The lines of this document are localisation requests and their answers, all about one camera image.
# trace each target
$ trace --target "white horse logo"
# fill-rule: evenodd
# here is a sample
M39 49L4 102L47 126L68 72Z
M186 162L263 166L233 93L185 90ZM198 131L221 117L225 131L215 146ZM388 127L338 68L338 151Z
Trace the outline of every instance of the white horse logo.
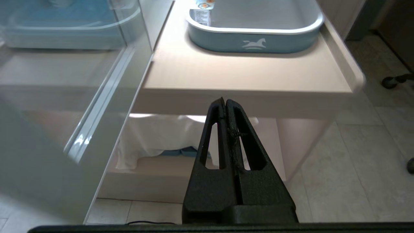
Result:
M245 49L259 49L262 50L263 48L266 48L266 46L263 45L263 42L266 42L266 40L264 38L260 39L257 42L250 42L250 41L243 41L244 43L248 43L244 46L242 46L242 48Z

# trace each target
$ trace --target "black cable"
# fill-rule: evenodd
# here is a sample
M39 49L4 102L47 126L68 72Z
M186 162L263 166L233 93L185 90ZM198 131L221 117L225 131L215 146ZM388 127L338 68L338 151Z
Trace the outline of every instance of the black cable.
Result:
M150 223L150 224L172 224L172 225L177 225L176 223L169 223L169 222L151 222L151 221L133 221L133 222L129 222L125 225L131 225L133 223Z

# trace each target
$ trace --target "light blue tray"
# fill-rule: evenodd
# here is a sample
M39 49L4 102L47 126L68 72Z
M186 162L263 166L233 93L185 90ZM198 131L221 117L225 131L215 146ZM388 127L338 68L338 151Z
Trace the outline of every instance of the light blue tray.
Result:
M187 16L191 40L219 52L302 51L316 41L324 21L315 0L216 0L202 24L197 11L189 9Z

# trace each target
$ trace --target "white cloth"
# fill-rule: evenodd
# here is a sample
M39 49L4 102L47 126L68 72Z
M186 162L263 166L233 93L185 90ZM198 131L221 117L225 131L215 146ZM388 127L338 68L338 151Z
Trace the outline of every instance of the white cloth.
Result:
M253 126L255 117L249 118ZM164 150L189 146L198 149L206 116L130 114L117 147L117 169L135 169L141 157L160 155ZM213 165L219 165L217 125L213 125L209 152Z

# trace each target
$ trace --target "chair wheel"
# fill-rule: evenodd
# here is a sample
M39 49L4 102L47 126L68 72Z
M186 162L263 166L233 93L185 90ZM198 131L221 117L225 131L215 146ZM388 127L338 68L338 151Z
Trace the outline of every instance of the chair wheel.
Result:
M390 83L393 79L393 77L386 77L382 80L381 85L387 89L393 89L397 86L396 83Z
M408 161L407 170L410 174L414 175L414 158L412 158Z

